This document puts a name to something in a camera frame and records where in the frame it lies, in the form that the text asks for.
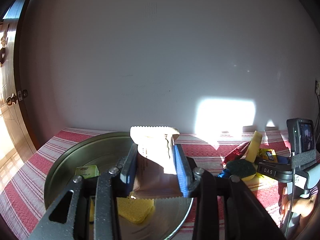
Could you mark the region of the person right hand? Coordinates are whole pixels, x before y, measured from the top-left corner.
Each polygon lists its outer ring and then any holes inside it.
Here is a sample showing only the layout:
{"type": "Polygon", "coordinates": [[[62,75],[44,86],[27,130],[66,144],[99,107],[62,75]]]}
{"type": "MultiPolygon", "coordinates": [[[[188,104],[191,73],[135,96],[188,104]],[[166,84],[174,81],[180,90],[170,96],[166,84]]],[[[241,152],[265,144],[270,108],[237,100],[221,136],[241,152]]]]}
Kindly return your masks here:
{"type": "MultiPolygon", "coordinates": [[[[309,198],[294,199],[291,211],[300,215],[301,219],[309,219],[313,213],[318,194],[318,187],[315,186],[310,190],[309,198]]],[[[283,188],[283,195],[281,200],[281,220],[284,221],[291,206],[291,201],[288,200],[287,187],[283,188]]]]}

